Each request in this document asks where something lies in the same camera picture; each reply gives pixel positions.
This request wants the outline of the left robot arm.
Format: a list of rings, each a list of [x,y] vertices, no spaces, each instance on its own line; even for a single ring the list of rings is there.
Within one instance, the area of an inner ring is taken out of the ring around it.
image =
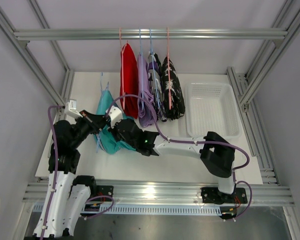
[[[71,240],[83,206],[97,197],[91,175],[77,175],[81,154],[78,147],[89,136],[98,134],[108,123],[104,115],[82,110],[75,123],[51,123],[53,143],[48,160],[48,189],[43,209],[31,240]]]

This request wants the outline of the red trousers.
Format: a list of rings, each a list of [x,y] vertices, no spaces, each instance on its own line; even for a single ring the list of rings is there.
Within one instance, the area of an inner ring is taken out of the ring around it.
[[[126,43],[124,51],[124,91],[125,95],[138,95],[138,67],[133,49],[129,43]],[[136,97],[124,97],[120,99],[121,107],[126,116],[134,119],[138,118],[138,99]]]

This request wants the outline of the teal trousers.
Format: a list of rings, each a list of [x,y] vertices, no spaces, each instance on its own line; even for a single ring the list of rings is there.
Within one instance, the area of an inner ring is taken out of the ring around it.
[[[108,89],[105,89],[101,93],[99,103],[96,109],[97,115],[104,115],[106,110],[110,107],[111,103],[114,101],[112,94]],[[135,148],[125,143],[124,141],[116,141],[113,135],[105,127],[102,132],[100,132],[97,137],[95,137],[97,147],[101,147],[106,153],[113,155],[121,149],[126,149],[130,151],[136,151]]]

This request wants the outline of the aluminium frame structure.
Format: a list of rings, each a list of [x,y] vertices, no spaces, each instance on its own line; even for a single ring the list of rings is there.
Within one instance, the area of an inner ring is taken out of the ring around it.
[[[182,83],[247,74],[238,98],[253,155],[236,172],[260,182],[270,166],[293,197],[300,226],[300,0],[0,0],[0,240],[14,238],[26,186],[45,176],[48,108],[72,74],[79,110],[94,112],[99,82],[119,95],[121,47],[170,55]]]

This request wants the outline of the lilac purple trousers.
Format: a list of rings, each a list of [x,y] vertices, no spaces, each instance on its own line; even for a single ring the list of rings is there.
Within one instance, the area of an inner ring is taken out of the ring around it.
[[[138,106],[138,118],[139,123],[143,128],[146,128],[154,124],[155,119],[152,114],[152,107],[149,107],[153,103],[153,95],[150,88],[150,82],[148,80],[148,64],[146,59],[139,54],[137,58],[137,70],[138,70],[138,96],[142,98],[137,99]]]

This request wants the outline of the blue hanger with patterned trousers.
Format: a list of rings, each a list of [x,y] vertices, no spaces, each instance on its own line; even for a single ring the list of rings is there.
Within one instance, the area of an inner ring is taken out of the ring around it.
[[[162,105],[162,89],[160,83],[160,73],[157,58],[155,57],[155,52],[152,43],[152,31],[149,30],[150,37],[150,51],[148,55],[148,80],[150,82],[150,87],[153,95],[153,107],[156,111],[157,118],[161,121],[164,120],[164,110]]]

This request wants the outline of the grey purple patterned trousers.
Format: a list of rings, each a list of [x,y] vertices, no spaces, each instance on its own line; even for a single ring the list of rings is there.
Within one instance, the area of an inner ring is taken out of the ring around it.
[[[166,122],[167,117],[161,83],[161,62],[158,55],[153,51],[150,51],[148,55],[147,73],[151,93],[153,95],[152,106],[156,112],[157,119]]]

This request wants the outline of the black white patterned trousers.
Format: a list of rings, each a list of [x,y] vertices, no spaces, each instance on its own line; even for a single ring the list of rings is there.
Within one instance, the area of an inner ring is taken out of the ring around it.
[[[170,79],[171,79],[171,99],[172,99],[172,108],[169,110],[169,83],[168,83],[168,65],[167,57],[163,60],[162,63],[162,93],[163,93],[163,102],[166,118],[170,120],[177,120],[184,116],[186,107],[184,96],[182,92],[182,87],[176,73],[174,64],[170,61]]]

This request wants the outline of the white plastic mesh basket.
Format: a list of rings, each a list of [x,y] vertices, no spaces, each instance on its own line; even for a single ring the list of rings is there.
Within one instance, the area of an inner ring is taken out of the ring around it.
[[[186,130],[191,137],[216,132],[225,140],[242,135],[232,87],[220,82],[191,82],[185,87]]]

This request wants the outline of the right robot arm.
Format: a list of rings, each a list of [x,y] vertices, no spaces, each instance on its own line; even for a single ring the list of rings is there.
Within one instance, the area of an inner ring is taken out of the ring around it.
[[[230,202],[235,196],[233,163],[235,149],[215,132],[209,131],[200,138],[171,139],[159,132],[142,130],[132,119],[111,121],[108,128],[116,141],[123,141],[143,156],[174,155],[202,161],[210,174],[217,177],[218,198]]]

